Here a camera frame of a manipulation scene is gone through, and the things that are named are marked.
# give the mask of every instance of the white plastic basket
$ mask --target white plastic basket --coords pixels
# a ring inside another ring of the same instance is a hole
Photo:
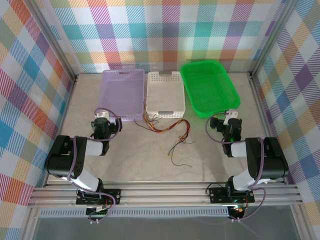
[[[149,118],[179,119],[185,111],[185,89],[180,72],[149,72],[146,88],[146,113]]]

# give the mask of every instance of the aluminum rail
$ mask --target aluminum rail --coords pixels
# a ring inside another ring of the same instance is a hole
[[[235,204],[211,204],[206,195],[208,183],[109,183],[105,189],[121,189],[121,200],[117,207],[205,207],[234,206]],[[300,205],[302,198],[296,185],[282,182],[261,184],[266,190],[264,206]],[[257,206],[263,191],[254,191]],[[47,185],[35,188],[29,201],[32,208],[79,207],[76,205],[76,188],[67,184]]]

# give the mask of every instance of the table surface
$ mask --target table surface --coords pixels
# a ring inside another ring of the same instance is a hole
[[[246,73],[229,73],[240,98],[238,108],[242,119],[242,139],[264,137],[257,107]],[[97,108],[102,74],[81,74],[76,83],[63,125],[63,135],[89,137],[93,132],[91,121]],[[163,182],[224,182],[247,168],[243,157],[228,158],[221,144],[212,141],[205,132],[206,118],[197,117],[185,92],[184,119],[190,122],[187,142],[179,144],[173,154],[175,166],[168,151],[186,131],[180,123],[164,133],[155,133],[137,126],[133,121],[123,122],[122,131],[110,141],[105,156],[86,156],[84,166],[92,175],[108,182],[163,181]],[[159,129],[164,129],[177,119],[160,119]],[[216,139],[222,134],[209,129]],[[50,181],[60,181],[49,177]]]

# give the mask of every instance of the black mounting bracket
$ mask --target black mounting bracket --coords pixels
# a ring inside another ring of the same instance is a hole
[[[228,195],[228,191],[224,187],[209,188],[209,197],[211,204],[245,204],[255,202],[253,191],[234,192]]]
[[[110,194],[115,199],[115,204],[120,204],[121,199],[121,189],[101,189],[101,193]],[[81,190],[76,192],[76,205],[111,205],[114,204],[110,197],[87,193]]]

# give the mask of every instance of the plaid wall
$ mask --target plaid wall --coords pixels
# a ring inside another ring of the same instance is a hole
[[[37,0],[78,72],[176,71],[215,59],[247,72],[285,0]]]
[[[258,74],[259,93],[320,239],[320,1],[300,0]]]
[[[72,82],[23,1],[0,6],[0,239],[14,240]]]

